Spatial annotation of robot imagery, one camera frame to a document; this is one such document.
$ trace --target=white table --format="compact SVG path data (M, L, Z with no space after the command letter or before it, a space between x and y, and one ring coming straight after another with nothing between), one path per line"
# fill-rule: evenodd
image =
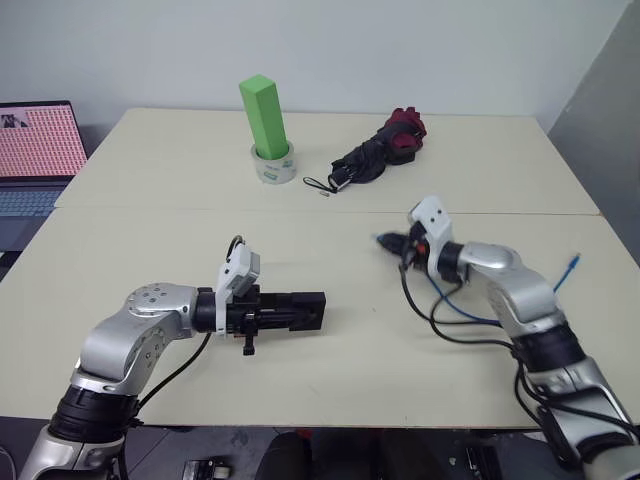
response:
M532 117L424 115L428 136L413 163L331 198L302 183L325 181L330 162L386 118L285 114L298 175L274 187L255 174L244 112L133 109L56 205L404 213L438 194L451 213L598 213Z
M606 221L589 215L452 218L458 241L510 245L551 282L576 251L582 253L560 301L583 347L639 421L640 272ZM513 397L515 365L505 351L444 343L409 310L396 259L370 238L406 227L405 213L58 209L0 283L0 414L48 418L96 323L148 282L213 285L228 241L242 233L262 256L263 291L326 292L322 330L262 332L254 357L242 356L239 340L216 339L145 407L143 420L531 425ZM410 284L426 308L435 298L431 287L418 274ZM489 312L471 291L459 304ZM443 312L443 318L454 316ZM174 342L149 386L186 359L200 339Z

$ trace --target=tape roll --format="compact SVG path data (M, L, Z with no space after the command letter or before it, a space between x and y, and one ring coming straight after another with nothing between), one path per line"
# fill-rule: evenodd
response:
M256 166L256 173L258 174L258 178L264 183L279 185L281 183L287 183L296 176L296 164L293 160L293 145L291 142L287 142L287 145L289 145L289 151L284 157L278 160L265 160L264 158L260 158L256 152L256 146L251 146L251 156Z

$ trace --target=laptop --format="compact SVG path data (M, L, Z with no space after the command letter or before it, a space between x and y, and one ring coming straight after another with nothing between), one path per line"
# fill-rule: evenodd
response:
M0 252L26 247L86 161L70 102L0 103Z

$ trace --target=laptop screen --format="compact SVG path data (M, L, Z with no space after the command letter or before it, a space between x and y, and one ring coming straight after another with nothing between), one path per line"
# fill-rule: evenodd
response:
M69 102L0 103L0 179L70 177L86 161Z

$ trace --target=green rectangular block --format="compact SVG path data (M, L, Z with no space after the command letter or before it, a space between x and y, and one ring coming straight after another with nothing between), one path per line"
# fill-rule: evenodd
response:
M240 84L240 93L258 155L265 160L284 157L289 146L275 82L256 75Z

